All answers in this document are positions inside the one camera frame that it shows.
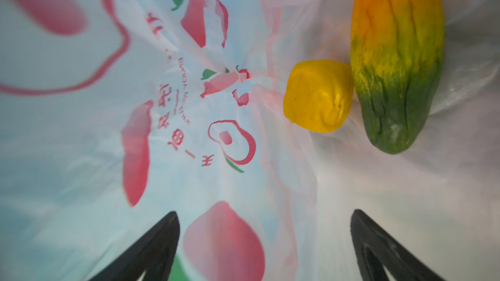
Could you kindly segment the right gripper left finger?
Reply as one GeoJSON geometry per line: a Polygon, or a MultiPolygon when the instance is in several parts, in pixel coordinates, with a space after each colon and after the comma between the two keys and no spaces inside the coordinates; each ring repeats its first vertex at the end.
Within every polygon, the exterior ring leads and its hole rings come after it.
{"type": "Polygon", "coordinates": [[[180,237],[176,212],[169,212],[91,281],[169,279],[180,237]]]}

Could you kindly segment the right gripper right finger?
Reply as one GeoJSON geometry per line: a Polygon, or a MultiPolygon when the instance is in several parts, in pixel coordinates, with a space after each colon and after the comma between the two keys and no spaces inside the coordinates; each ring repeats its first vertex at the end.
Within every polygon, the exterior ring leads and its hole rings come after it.
{"type": "Polygon", "coordinates": [[[351,216],[350,232],[359,271],[363,280],[444,281],[364,211],[356,209],[351,216]]]}

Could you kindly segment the pink printed plastic bag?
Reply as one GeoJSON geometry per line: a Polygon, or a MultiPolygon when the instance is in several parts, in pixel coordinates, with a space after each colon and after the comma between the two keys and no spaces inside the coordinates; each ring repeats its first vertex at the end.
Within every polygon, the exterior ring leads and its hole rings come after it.
{"type": "Polygon", "coordinates": [[[441,0],[399,154],[355,86],[336,131],[283,112],[299,62],[351,66],[354,1],[1,0],[1,279],[90,280],[176,212],[168,280],[363,280],[360,209],[444,280],[498,280],[499,0],[441,0]]]}

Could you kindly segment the yellow lemon fruit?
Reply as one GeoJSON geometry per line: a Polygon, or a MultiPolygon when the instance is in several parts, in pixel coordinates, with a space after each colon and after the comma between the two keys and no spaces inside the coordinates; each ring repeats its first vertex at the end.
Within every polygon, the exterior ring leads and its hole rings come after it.
{"type": "Polygon", "coordinates": [[[351,66],[332,60],[303,61],[289,75],[283,112],[302,128],[330,133],[347,119],[353,95],[351,66]]]}

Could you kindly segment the green orange papaya fruit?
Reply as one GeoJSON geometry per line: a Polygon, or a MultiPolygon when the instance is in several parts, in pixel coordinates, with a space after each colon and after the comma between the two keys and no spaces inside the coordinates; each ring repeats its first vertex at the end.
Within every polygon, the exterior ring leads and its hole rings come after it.
{"type": "Polygon", "coordinates": [[[350,63],[370,142],[406,151],[422,131],[441,80],[441,0],[355,0],[350,63]]]}

